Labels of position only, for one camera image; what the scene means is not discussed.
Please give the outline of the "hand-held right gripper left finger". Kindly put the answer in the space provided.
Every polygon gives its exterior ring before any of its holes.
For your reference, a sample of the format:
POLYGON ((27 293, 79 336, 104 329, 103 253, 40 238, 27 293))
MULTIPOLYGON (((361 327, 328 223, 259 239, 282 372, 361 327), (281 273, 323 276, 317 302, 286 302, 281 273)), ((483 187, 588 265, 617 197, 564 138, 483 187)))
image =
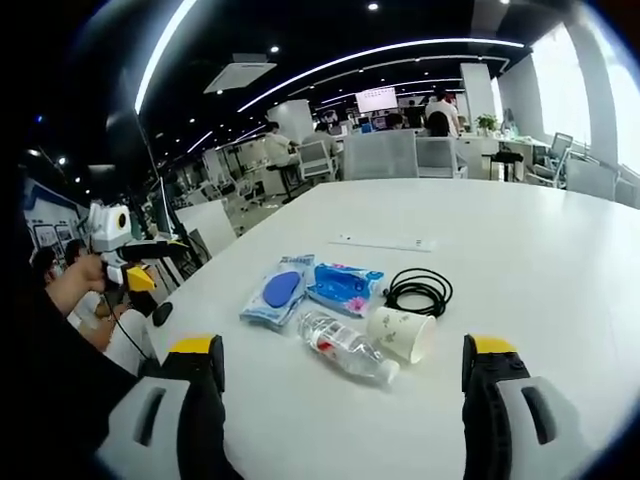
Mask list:
POLYGON ((113 408, 96 451, 112 479, 239 479, 224 445, 219 335, 175 343, 113 408))

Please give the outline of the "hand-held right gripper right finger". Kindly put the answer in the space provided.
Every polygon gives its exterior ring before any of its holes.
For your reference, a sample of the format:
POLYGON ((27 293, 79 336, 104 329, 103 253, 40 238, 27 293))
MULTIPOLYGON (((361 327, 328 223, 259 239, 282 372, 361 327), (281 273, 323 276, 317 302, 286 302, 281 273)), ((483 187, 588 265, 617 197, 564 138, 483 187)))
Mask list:
POLYGON ((466 479, 574 479, 588 466, 575 406, 504 339, 464 336, 466 479))

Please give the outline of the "person's left hand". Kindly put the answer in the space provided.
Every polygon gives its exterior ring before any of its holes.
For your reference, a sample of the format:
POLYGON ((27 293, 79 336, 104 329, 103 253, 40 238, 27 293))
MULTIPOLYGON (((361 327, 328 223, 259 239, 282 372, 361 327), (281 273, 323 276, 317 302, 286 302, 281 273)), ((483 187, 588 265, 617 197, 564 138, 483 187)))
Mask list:
POLYGON ((103 261, 99 255, 79 257, 59 278, 61 292, 59 306, 62 312, 71 312, 89 292, 101 293, 105 289, 103 261))

